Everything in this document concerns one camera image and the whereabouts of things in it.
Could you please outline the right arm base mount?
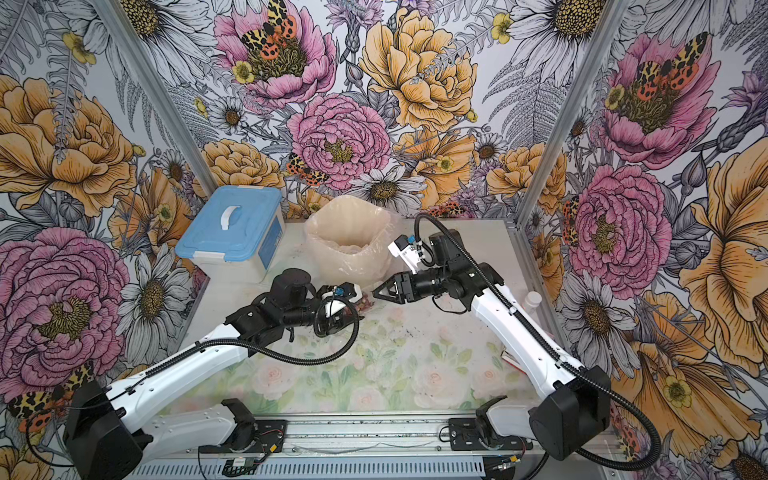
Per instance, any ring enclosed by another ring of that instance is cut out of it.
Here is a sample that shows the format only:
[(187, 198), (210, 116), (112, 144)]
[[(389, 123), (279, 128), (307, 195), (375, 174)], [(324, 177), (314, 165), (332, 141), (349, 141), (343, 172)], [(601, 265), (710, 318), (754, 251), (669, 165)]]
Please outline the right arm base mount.
[(533, 448), (533, 442), (518, 436), (500, 436), (491, 431), (485, 421), (477, 424), (476, 418), (450, 418), (447, 432), (441, 431), (439, 439), (445, 440), (452, 451), (515, 451), (525, 452)]

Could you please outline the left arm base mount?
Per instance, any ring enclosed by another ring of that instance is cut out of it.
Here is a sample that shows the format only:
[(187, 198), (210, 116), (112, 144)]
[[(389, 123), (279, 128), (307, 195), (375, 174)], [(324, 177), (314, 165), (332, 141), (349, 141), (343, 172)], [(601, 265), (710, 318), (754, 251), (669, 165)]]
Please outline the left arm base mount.
[(202, 445), (202, 454), (245, 453), (272, 454), (282, 451), (288, 422), (285, 420), (254, 420), (238, 423), (234, 431), (218, 445)]

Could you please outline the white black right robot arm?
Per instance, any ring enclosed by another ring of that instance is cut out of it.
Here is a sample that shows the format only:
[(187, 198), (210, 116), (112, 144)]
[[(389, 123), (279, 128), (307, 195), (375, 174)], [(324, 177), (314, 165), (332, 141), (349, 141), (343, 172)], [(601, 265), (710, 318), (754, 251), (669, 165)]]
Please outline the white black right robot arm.
[(407, 269), (375, 287), (374, 297), (406, 304), (446, 294), (482, 321), (540, 397), (540, 404), (529, 411), (527, 430), (552, 458), (567, 458), (606, 430), (608, 375), (598, 367), (586, 368), (560, 347), (489, 264), (468, 258), (456, 230), (433, 234), (429, 241), (425, 247), (401, 235), (389, 244), (390, 254)]

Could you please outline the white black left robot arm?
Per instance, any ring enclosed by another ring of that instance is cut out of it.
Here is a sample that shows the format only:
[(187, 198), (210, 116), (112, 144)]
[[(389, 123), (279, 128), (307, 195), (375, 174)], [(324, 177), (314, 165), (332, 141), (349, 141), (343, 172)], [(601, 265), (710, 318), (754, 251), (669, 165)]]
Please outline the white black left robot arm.
[[(315, 288), (308, 272), (289, 268), (268, 291), (228, 315), (209, 334), (164, 361), (107, 386), (90, 381), (74, 394), (64, 445), (83, 479), (123, 479), (140, 463), (187, 448), (197, 439), (223, 450), (244, 450), (256, 437), (255, 420), (238, 400), (169, 420), (159, 413), (193, 387), (256, 353), (293, 366), (333, 362), (354, 345), (361, 317), (359, 285)], [(286, 332), (309, 327), (327, 337), (346, 327), (347, 342), (319, 358), (297, 358), (271, 349)]]

